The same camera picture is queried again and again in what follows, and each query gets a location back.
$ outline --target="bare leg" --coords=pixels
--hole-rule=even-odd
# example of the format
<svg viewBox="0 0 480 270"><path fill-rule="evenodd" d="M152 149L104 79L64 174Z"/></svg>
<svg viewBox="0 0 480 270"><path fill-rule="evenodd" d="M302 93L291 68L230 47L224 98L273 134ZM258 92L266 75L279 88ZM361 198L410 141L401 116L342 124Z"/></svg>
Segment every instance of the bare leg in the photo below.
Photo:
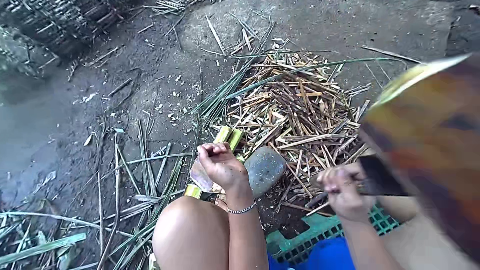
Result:
<svg viewBox="0 0 480 270"><path fill-rule="evenodd" d="M414 218L420 210L415 197L377 196L377 200L394 219L401 223Z"/></svg>
<svg viewBox="0 0 480 270"><path fill-rule="evenodd" d="M383 236L385 248L405 270L476 270L431 220L418 214Z"/></svg>
<svg viewBox="0 0 480 270"><path fill-rule="evenodd" d="M473 270L477 266L420 213L415 197L378 196L378 201L404 224L384 235L385 248L405 270Z"/></svg>
<svg viewBox="0 0 480 270"><path fill-rule="evenodd" d="M162 270L227 270L228 215L212 203L180 197L161 213L153 251Z"/></svg>

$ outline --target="bamboo shavings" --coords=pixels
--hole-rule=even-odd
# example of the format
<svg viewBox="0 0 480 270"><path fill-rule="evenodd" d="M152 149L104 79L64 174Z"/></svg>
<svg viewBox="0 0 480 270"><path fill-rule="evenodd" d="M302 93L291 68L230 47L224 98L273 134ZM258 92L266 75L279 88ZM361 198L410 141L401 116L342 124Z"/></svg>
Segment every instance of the bamboo shavings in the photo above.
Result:
<svg viewBox="0 0 480 270"><path fill-rule="evenodd" d="M371 84L348 90L334 79L344 64L370 60L328 62L312 52L287 51L274 44L263 61L245 71L250 77L242 78L236 92L226 97L239 95L226 118L231 127L244 133L240 156L246 159L252 149L269 146L287 161L290 185L277 212L280 205L295 207L293 201L285 203L292 197L287 196L289 193L296 199L321 194L322 189L310 185L310 178L329 167L352 162L359 151L363 152L359 120L369 100L360 107L353 107L351 100ZM328 205L326 200L314 204L323 208ZM304 206L297 208L311 211L309 215L315 212Z"/></svg>

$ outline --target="smooth gray stone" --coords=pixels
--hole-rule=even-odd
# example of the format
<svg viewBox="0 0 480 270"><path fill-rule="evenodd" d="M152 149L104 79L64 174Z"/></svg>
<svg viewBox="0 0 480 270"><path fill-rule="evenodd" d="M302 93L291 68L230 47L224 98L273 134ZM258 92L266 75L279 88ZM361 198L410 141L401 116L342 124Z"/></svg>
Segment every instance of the smooth gray stone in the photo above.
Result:
<svg viewBox="0 0 480 270"><path fill-rule="evenodd" d="M246 161L248 179L253 197L258 198L269 190L287 169L282 156L269 147L257 149Z"/></svg>

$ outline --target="silver chain bracelet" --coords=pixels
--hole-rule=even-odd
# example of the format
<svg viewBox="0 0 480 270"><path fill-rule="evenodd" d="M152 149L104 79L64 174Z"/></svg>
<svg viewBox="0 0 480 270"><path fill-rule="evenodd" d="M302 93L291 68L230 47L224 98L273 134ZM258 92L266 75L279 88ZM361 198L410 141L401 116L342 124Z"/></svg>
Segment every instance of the silver chain bracelet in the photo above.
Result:
<svg viewBox="0 0 480 270"><path fill-rule="evenodd" d="M257 205L257 201L255 199L253 199L253 204L250 205L249 207L247 207L245 209L242 209L242 210L230 210L227 207L227 212L230 213L230 214L241 214L241 213L248 212L250 209L254 208L256 205Z"/></svg>

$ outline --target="muddy ground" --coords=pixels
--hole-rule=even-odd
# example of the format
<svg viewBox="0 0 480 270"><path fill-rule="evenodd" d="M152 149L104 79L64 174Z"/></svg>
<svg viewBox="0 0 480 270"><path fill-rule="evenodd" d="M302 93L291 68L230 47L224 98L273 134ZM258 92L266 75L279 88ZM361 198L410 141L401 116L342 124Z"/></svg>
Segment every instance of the muddy ground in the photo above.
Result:
<svg viewBox="0 0 480 270"><path fill-rule="evenodd" d="M237 42L240 30L229 12L248 20L252 28L261 33L265 31L268 20L252 12L256 11L265 17L271 16L277 23L271 37L290 38L291 49L337 51L322 54L330 61L380 56L361 49L362 45L428 61L445 54L472 51L480 44L479 17L467 8L474 2L225 0L213 5L201 3L193 6L176 27L178 40L173 32L164 37L178 17L154 16L150 10L145 10L114 26L103 40L98 39L80 63L89 63L116 47L118 50L102 66L99 66L102 61L90 67L81 65L70 82L67 78L71 62L50 66L41 80L17 74L3 75L0 206L3 210L35 210L39 199L48 198L60 214L96 220L96 181L89 179L96 171L104 174L112 169L113 128L126 132L118 134L125 158L140 157L137 119L149 133L148 154L168 142L172 143L172 153L191 152L195 127L193 117L184 113L184 109L191 111L199 101L199 66L203 74L202 96L205 97L230 78L234 65L231 60L224 61L200 50L219 51L207 26L206 15L225 47ZM153 27L137 33L151 23ZM398 63L382 64L386 77L378 65L369 67L382 85L404 68ZM374 98L381 91L372 73L363 64L353 64L345 66L336 80L345 89L372 82L375 87L360 98L361 102ZM108 97L108 93L128 78L132 79L130 85ZM170 114L177 120L172 121L168 117ZM92 133L92 141L84 147ZM200 134L200 138L207 142L212 140L210 133ZM168 178L174 161L175 158L168 160L161 185ZM185 164L180 175L181 186L187 180L189 158ZM155 172L159 165L160 162L152 162ZM132 166L132 169L135 177L141 179L142 167ZM33 194L51 171L57 171L57 178ZM124 176L122 180L120 207L124 209L135 205L136 201L132 199L134 190L129 179ZM102 184L104 209L109 215L114 213L114 177L106 178ZM269 193L270 198L263 197L259 201L265 233L291 227L304 214L284 208L279 214L272 212L270 206L276 206L284 184L280 181ZM126 227L127 224L122 223L120 229L126 230ZM77 231L89 232L89 241L81 244L83 252L74 266L97 261L96 231Z"/></svg>

